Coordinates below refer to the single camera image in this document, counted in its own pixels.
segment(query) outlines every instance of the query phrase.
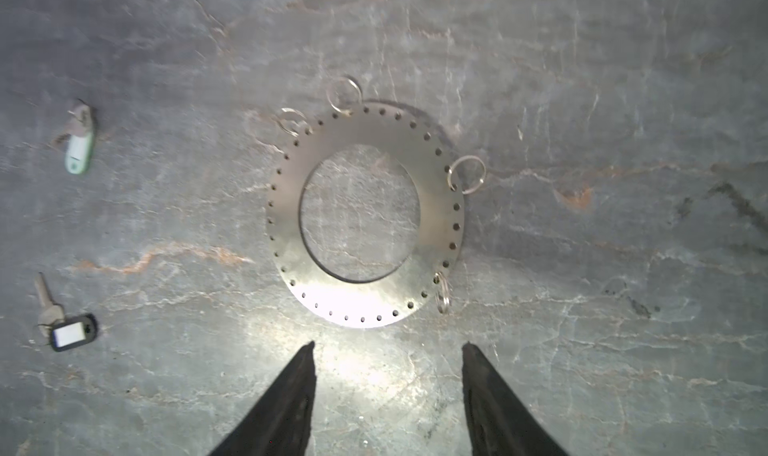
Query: key with black tag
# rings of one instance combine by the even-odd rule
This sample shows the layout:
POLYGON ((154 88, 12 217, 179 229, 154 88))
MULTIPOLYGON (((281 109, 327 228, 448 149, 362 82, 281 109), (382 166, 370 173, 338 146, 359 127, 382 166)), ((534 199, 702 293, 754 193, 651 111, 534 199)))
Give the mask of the key with black tag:
POLYGON ((56 352, 87 345, 96 338, 96 320, 92 315, 75 316, 51 326, 51 347, 56 352))

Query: metal ring plate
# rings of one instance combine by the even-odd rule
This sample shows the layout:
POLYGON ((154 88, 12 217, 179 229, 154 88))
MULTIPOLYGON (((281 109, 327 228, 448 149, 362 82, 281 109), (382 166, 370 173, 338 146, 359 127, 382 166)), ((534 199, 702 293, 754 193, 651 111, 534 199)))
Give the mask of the metal ring plate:
POLYGON ((377 327, 399 321, 437 291, 436 272, 453 268, 464 234, 464 196, 446 187, 451 160, 417 118, 400 108, 370 102, 349 115, 329 113, 299 135, 276 170, 266 208, 277 270, 296 299, 315 314, 349 327, 377 327), (354 144, 391 155, 411 177, 421 214, 416 246, 394 271, 373 281, 347 281, 330 274, 307 249, 300 211, 304 186, 315 168, 354 144))

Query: marble surface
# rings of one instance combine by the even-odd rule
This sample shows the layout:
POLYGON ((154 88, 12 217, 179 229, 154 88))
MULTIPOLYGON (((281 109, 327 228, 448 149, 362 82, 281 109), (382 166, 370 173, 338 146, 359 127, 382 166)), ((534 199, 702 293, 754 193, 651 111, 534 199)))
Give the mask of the marble surface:
MULTIPOLYGON (((573 455, 764 454, 767 7, 0 0, 2 452, 207 454, 314 340, 310 456, 470 454, 466 341, 573 455), (488 163, 451 315, 346 329, 276 274, 274 114, 320 114, 341 74, 488 163), (100 123, 80 177, 55 142, 75 98, 100 123), (37 271, 97 341, 45 346, 37 271)), ((407 255, 416 194, 386 155, 306 194, 335 271, 407 255)))

